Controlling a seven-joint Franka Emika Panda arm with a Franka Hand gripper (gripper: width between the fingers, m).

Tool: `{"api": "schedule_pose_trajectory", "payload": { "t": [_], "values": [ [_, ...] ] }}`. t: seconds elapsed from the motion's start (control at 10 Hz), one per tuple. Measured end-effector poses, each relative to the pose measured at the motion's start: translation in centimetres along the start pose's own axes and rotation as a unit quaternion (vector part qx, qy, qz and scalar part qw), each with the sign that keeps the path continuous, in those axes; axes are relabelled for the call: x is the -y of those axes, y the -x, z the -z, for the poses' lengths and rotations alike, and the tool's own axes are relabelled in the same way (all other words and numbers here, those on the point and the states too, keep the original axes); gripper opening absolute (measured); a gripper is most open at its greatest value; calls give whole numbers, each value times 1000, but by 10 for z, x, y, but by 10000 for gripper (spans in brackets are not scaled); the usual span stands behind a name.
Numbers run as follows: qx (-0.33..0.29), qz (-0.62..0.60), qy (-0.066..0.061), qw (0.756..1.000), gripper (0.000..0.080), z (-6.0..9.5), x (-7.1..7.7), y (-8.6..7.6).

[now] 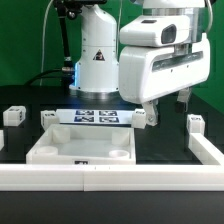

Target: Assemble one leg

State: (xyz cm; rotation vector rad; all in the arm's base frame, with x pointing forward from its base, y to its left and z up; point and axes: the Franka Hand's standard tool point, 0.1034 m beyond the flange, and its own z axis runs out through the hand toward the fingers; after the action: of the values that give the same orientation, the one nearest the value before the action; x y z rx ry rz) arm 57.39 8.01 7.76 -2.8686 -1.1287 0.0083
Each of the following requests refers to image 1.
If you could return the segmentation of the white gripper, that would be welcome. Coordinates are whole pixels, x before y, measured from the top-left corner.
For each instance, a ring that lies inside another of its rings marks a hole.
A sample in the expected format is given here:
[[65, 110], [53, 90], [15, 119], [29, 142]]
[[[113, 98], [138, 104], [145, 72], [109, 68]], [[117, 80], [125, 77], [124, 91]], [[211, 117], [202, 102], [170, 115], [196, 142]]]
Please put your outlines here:
[[156, 102], [151, 100], [180, 90], [175, 110], [185, 113], [192, 93], [191, 86], [206, 81], [209, 73], [210, 43], [206, 34], [185, 55], [176, 55], [173, 46], [128, 46], [120, 55], [119, 92], [125, 101], [144, 103], [146, 123], [156, 126], [158, 110]]

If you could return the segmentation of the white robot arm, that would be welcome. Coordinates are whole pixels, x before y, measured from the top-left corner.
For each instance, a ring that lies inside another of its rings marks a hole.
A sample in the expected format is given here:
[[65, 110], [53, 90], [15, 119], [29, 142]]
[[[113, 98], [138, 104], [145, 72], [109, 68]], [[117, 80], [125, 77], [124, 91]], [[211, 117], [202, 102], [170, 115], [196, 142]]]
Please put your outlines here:
[[142, 14], [122, 28], [89, 2], [82, 9], [82, 54], [75, 66], [79, 95], [102, 98], [119, 93], [140, 104], [145, 120], [135, 127], [158, 122], [158, 99], [176, 92], [188, 105], [191, 87], [210, 72], [209, 29], [203, 13], [210, 0], [130, 0]]

